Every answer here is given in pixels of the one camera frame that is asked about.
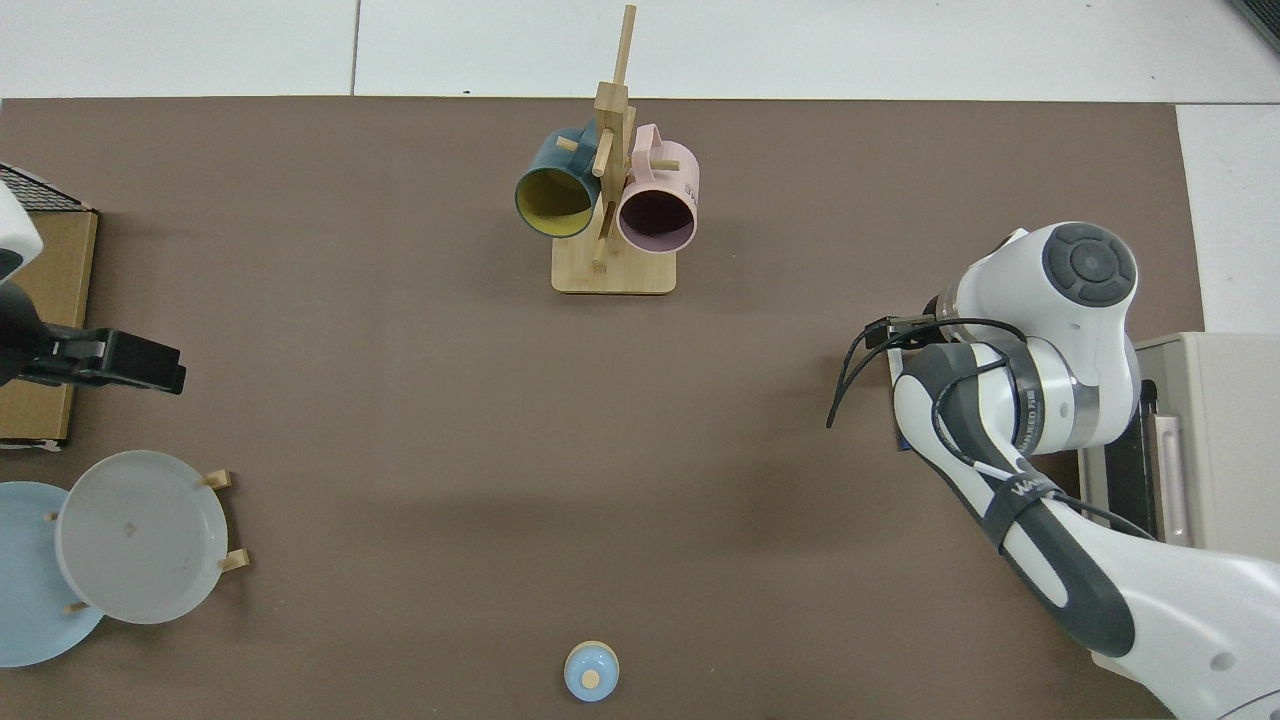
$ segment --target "mug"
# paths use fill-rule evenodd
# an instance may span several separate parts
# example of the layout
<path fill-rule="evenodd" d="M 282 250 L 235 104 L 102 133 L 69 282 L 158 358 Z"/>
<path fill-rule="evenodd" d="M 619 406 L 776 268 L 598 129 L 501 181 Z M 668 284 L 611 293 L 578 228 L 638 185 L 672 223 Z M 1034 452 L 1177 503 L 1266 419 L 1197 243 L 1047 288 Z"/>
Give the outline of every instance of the mug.
<path fill-rule="evenodd" d="M 678 169 L 662 169 L 678 163 Z M 663 141 L 658 126 L 636 128 L 631 172 L 618 201 L 616 227 L 632 247 L 675 252 L 698 232 L 698 159 L 687 147 Z"/>
<path fill-rule="evenodd" d="M 600 178 L 591 174 L 598 143 L 594 119 L 547 136 L 516 183 L 516 210 L 529 227 L 550 237 L 586 229 L 600 196 Z"/>

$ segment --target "pink mug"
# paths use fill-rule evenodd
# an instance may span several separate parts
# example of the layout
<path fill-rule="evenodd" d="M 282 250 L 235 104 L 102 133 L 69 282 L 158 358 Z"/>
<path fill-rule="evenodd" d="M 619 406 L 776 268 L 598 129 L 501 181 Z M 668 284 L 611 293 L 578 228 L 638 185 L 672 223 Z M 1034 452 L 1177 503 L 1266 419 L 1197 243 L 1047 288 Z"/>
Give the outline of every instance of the pink mug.
<path fill-rule="evenodd" d="M 645 252 L 675 252 L 698 231 L 698 158 L 663 141 L 658 126 L 636 128 L 631 172 L 614 224 L 622 240 Z"/>

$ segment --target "black strap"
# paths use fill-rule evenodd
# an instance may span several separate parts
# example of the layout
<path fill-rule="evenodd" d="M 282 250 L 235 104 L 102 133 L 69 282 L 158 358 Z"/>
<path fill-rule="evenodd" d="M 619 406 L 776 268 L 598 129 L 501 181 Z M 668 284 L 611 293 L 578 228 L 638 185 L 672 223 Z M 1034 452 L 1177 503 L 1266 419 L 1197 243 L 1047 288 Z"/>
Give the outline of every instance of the black strap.
<path fill-rule="evenodd" d="M 1039 498 L 1061 492 L 1061 489 L 1053 484 L 1053 480 L 1036 470 L 1012 475 L 996 486 L 996 495 L 982 515 L 982 532 L 1000 552 L 1005 546 L 1005 536 L 1009 534 L 1009 529 L 1018 520 L 1018 516 Z"/>

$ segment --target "white plate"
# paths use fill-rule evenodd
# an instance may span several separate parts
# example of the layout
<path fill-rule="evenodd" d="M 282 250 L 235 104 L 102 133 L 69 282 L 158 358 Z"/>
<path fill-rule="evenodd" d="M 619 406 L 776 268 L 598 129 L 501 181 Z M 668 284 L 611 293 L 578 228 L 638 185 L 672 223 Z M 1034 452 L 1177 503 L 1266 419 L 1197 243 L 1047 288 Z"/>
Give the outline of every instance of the white plate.
<path fill-rule="evenodd" d="M 125 623 L 166 623 L 200 605 L 227 556 L 227 518 L 201 477 L 148 450 L 81 475 L 58 518 L 58 564 L 72 589 Z"/>

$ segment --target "robotic arm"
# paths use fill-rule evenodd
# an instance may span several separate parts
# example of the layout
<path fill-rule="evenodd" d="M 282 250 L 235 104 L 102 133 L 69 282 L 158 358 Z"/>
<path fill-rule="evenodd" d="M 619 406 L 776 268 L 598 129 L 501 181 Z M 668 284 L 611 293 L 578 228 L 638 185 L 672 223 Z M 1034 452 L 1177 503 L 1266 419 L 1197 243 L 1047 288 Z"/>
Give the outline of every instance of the robotic arm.
<path fill-rule="evenodd" d="M 41 250 L 31 218 L 0 183 L 0 386 L 19 378 L 180 393 L 187 369 L 173 347 L 110 328 L 82 331 L 40 320 L 27 293 L 8 279 Z"/>
<path fill-rule="evenodd" d="M 895 415 L 1075 641 L 1179 717 L 1277 720 L 1280 565 L 1105 528 L 1027 460 L 1111 442 L 1129 423 L 1137 281 L 1133 254 L 1097 225 L 1015 233 L 938 297 L 951 342 L 905 365 Z M 1006 329 L 977 324 L 988 320 Z"/>

